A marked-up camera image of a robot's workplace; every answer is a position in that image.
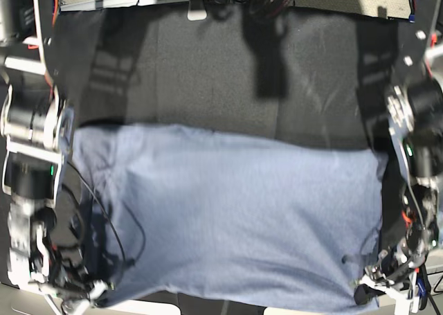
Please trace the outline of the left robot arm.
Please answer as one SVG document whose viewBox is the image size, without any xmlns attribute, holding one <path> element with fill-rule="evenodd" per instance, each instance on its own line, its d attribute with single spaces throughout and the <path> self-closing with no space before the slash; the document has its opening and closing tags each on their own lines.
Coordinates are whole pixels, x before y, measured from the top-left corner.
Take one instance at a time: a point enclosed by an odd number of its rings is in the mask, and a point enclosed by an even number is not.
<svg viewBox="0 0 443 315">
<path fill-rule="evenodd" d="M 411 314 L 433 302 L 425 268 L 442 248 L 442 0 L 415 0 L 415 15 L 401 38 L 384 89 L 381 120 L 387 125 L 403 184 L 405 236 L 383 249 L 356 281 L 354 300 L 365 305 L 380 295 L 396 314 Z"/>
</svg>

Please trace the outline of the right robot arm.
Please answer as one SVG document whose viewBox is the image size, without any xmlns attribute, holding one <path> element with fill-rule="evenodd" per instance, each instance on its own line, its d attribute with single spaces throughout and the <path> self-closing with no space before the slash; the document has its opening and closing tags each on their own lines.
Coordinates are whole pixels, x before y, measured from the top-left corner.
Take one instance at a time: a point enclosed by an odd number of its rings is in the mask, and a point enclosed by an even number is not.
<svg viewBox="0 0 443 315">
<path fill-rule="evenodd" d="M 56 314 L 83 314 L 110 288 L 63 254 L 81 248 L 51 240 L 71 153 L 74 112 L 57 85 L 54 29 L 61 0 L 1 0 L 1 108 L 6 140 L 1 188 L 10 197 L 8 278 L 45 297 Z"/>
</svg>

